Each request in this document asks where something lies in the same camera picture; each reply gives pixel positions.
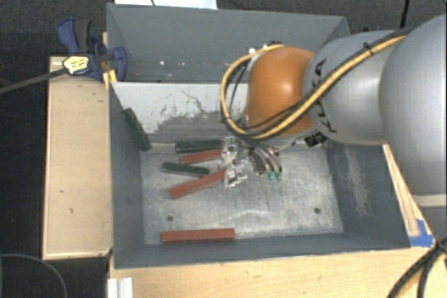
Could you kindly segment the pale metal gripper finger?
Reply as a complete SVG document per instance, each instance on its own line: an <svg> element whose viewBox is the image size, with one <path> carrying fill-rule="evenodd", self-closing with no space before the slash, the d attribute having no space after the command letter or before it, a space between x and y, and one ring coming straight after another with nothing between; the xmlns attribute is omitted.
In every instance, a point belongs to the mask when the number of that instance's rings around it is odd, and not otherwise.
<svg viewBox="0 0 447 298"><path fill-rule="evenodd" d="M242 165L232 165L225 169L223 185L232 188L248 179L248 174Z"/></svg>
<svg viewBox="0 0 447 298"><path fill-rule="evenodd" d="M244 159L244 145L238 137L225 137L221 148L223 166L239 165Z"/></svg>

